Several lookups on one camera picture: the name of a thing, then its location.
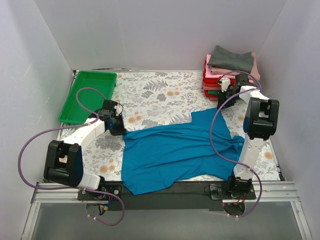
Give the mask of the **blue t shirt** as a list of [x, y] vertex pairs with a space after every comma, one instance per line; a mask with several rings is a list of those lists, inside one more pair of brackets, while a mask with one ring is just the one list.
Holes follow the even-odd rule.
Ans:
[[128, 132], [123, 140], [121, 179], [134, 195], [200, 175], [226, 181], [244, 144], [216, 108], [192, 112], [191, 122]]

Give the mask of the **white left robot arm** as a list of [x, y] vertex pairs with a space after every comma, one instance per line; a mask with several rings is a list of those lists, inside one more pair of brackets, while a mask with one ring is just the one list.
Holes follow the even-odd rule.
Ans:
[[92, 113], [86, 126], [78, 128], [63, 140], [49, 143], [44, 167], [44, 179], [69, 187], [89, 189], [95, 200], [106, 196], [106, 187], [101, 184], [102, 177], [88, 173], [83, 166], [83, 151], [106, 131], [112, 136], [125, 136], [127, 130], [123, 121], [122, 104], [104, 100], [102, 108]]

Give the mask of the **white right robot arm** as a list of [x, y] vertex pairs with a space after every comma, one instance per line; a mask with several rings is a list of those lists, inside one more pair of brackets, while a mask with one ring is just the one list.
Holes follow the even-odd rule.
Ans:
[[247, 104], [243, 120], [244, 144], [233, 174], [228, 177], [226, 193], [232, 199], [244, 199], [253, 193], [253, 167], [259, 153], [270, 136], [274, 135], [278, 124], [280, 102], [264, 96], [260, 92], [261, 85], [257, 79], [250, 83], [251, 74], [236, 70], [234, 84], [224, 75], [217, 81], [221, 90], [217, 92], [219, 110], [229, 108], [237, 99]]

